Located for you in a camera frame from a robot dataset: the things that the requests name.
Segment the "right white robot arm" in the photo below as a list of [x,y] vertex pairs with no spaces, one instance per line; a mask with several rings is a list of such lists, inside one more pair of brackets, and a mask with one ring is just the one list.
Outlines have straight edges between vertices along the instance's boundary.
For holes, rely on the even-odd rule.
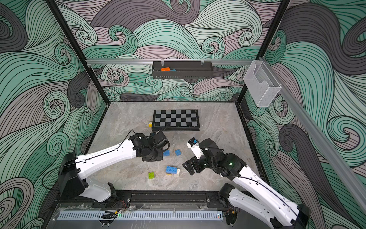
[[239,156],[225,153],[211,139],[199,142],[191,138],[186,144],[194,156],[183,164],[190,175],[211,169],[250,193],[246,195],[226,183],[218,192],[221,205],[246,211],[272,229],[304,229],[311,211],[296,204],[265,183]]

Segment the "green lego brick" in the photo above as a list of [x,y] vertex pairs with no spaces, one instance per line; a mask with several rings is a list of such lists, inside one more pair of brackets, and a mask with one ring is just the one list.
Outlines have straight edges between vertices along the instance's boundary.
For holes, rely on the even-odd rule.
[[149,172],[148,173],[148,179],[154,179],[155,178],[155,173],[154,172]]

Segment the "small blue lego brick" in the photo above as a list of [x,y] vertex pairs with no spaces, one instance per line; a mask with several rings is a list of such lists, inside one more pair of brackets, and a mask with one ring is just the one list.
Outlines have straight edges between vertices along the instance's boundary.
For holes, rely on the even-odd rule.
[[182,152],[179,149],[177,149],[177,150],[175,150],[175,154],[176,154],[176,156],[179,156],[182,154]]

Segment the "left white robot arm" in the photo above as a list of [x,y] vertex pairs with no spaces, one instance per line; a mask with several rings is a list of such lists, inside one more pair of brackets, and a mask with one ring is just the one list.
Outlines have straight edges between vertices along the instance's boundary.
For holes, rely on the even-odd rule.
[[125,139],[112,147],[81,156],[64,156],[58,172],[61,199],[88,198],[102,205],[117,202],[112,183],[101,183],[91,176],[116,163],[140,157],[144,162],[162,161],[170,142],[162,131],[150,135],[131,130]]

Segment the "blue long lego brick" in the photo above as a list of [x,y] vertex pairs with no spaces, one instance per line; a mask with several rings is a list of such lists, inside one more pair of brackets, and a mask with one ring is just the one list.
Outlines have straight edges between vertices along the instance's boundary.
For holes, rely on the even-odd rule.
[[168,174],[177,174],[178,173],[178,168],[167,166],[165,172],[168,173]]

